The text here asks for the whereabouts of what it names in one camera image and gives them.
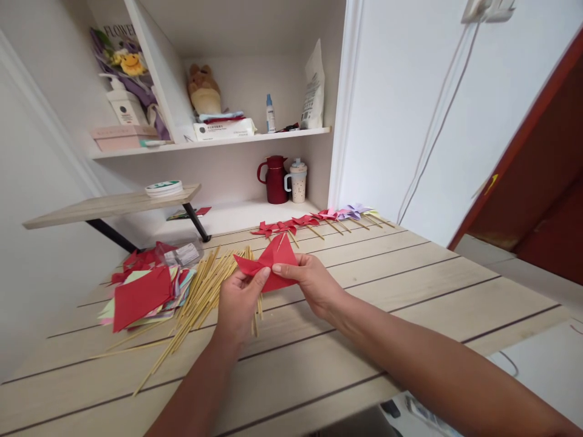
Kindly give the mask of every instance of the yellow flower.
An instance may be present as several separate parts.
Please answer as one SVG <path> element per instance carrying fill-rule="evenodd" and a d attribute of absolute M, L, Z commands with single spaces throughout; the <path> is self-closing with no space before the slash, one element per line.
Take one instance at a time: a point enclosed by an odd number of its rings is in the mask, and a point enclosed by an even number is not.
<path fill-rule="evenodd" d="M 121 57 L 121 69 L 128 76 L 140 76 L 146 69 L 140 62 L 138 54 L 130 53 Z"/>

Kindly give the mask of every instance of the cable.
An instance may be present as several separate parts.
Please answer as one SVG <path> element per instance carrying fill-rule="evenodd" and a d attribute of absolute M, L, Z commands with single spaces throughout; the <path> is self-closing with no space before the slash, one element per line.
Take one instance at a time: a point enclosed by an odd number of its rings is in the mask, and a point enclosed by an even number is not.
<path fill-rule="evenodd" d="M 514 361 L 512 361 L 510 357 L 506 355 L 504 352 L 498 351 L 498 353 L 502 355 L 504 358 L 506 358 L 508 361 L 510 361 L 510 364 L 512 364 L 512 367 L 514 367 L 514 374 L 512 375 L 512 377 L 516 378 L 520 374 L 520 372 L 518 371 L 518 366 L 514 364 Z"/>
<path fill-rule="evenodd" d="M 409 209 L 409 205 L 411 204 L 411 200 L 415 196 L 415 193 L 417 192 L 417 188 L 419 188 L 419 181 L 421 180 L 421 178 L 423 177 L 423 174 L 425 173 L 425 169 L 427 168 L 427 164 L 429 163 L 429 159 L 431 158 L 431 154 L 433 153 L 435 145 L 437 144 L 437 140 L 439 139 L 439 136 L 442 133 L 443 126 L 445 125 L 445 121 L 448 119 L 449 111 L 451 110 L 451 107 L 454 104 L 455 96 L 457 95 L 457 92 L 460 89 L 460 85 L 462 84 L 462 79 L 466 73 L 466 70 L 468 69 L 469 59 L 472 56 L 472 51 L 474 50 L 474 43 L 476 42 L 476 36 L 478 35 L 478 30 L 480 30 L 480 24 L 481 24 L 481 22 L 478 22 L 478 24 L 476 25 L 476 30 L 474 32 L 474 36 L 472 37 L 472 42 L 469 45 L 468 56 L 466 57 L 466 61 L 463 65 L 462 74 L 460 74 L 460 78 L 458 79 L 457 84 L 455 85 L 454 93 L 451 97 L 451 100 L 449 101 L 449 105 L 445 111 L 445 115 L 443 116 L 442 123 L 439 127 L 439 130 L 437 131 L 437 135 L 435 136 L 433 143 L 431 144 L 431 148 L 429 149 L 429 153 L 427 155 L 427 159 L 425 160 L 425 164 L 423 165 L 423 169 L 421 170 L 421 174 L 419 175 L 419 177 L 417 178 L 417 182 L 415 183 L 415 189 L 413 190 L 411 197 L 409 197 L 409 201 L 407 202 L 407 206 L 405 207 L 405 209 L 403 211 L 403 216 L 401 217 L 401 219 L 399 221 L 397 221 L 398 225 L 401 225 L 401 223 L 403 222 L 403 219 L 405 218 L 405 214 L 407 214 L 407 210 Z"/>
<path fill-rule="evenodd" d="M 419 154 L 419 159 L 417 161 L 417 167 L 415 167 L 415 174 L 413 175 L 413 179 L 411 179 L 411 183 L 409 184 L 409 187 L 407 188 L 407 192 L 405 193 L 405 197 L 403 197 L 403 201 L 401 202 L 401 207 L 399 208 L 399 213 L 397 214 L 397 223 L 399 223 L 399 220 L 401 219 L 401 211 L 403 210 L 403 207 L 405 206 L 405 202 L 407 200 L 407 197 L 409 196 L 409 192 L 411 191 L 411 187 L 413 187 L 413 184 L 415 182 L 415 178 L 417 178 L 417 173 L 419 173 L 419 168 L 421 167 L 421 161 L 423 160 L 423 156 L 425 154 L 425 149 L 427 148 L 427 145 L 429 143 L 429 134 L 431 133 L 431 128 L 433 127 L 433 122 L 435 120 L 435 116 L 437 115 L 437 110 L 439 109 L 439 106 L 440 106 L 439 104 L 442 101 L 442 95 L 443 95 L 443 91 L 445 90 L 445 84 L 448 82 L 449 73 L 451 73 L 451 69 L 453 68 L 453 66 L 455 64 L 455 60 L 457 58 L 457 53 L 460 51 L 460 47 L 462 46 L 463 38 L 464 38 L 464 36 L 466 36 L 466 33 L 468 31 L 468 27 L 469 27 L 469 24 L 467 24 L 463 28 L 462 35 L 460 36 L 460 40 L 457 42 L 457 47 L 455 48 L 454 56 L 452 56 L 451 62 L 449 63 L 448 71 L 447 71 L 447 73 L 445 73 L 445 77 L 443 78 L 442 87 L 439 90 L 439 96 L 437 97 L 437 101 L 435 102 L 433 114 L 431 115 L 431 121 L 429 122 L 429 126 L 427 128 L 427 133 L 425 134 L 425 141 L 423 142 L 423 148 L 421 149 L 421 153 Z"/>

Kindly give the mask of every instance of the stack of colored paper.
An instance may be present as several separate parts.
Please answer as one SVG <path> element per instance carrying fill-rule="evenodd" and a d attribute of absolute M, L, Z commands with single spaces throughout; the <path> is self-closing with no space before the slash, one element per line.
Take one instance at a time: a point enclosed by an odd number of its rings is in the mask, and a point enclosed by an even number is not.
<path fill-rule="evenodd" d="M 173 317 L 184 305 L 195 273 L 165 265 L 131 271 L 100 313 L 100 324 L 113 324 L 115 333 Z"/>

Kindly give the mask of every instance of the pink box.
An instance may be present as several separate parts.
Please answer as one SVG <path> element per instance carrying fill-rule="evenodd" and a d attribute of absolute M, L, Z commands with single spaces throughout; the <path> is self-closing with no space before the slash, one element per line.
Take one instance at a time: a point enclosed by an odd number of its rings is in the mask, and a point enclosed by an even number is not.
<path fill-rule="evenodd" d="M 158 133 L 151 126 L 109 126 L 98 127 L 91 131 L 91 136 L 102 152 L 139 149 L 140 140 L 157 140 Z"/>

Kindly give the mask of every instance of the plush toy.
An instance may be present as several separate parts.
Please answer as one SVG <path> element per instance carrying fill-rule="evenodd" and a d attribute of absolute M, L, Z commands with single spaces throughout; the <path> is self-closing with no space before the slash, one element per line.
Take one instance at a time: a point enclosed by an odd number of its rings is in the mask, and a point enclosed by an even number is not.
<path fill-rule="evenodd" d="M 199 114 L 219 114 L 220 88 L 213 79 L 213 71 L 208 65 L 198 67 L 190 66 L 190 78 L 188 80 L 188 95 L 190 102 Z"/>

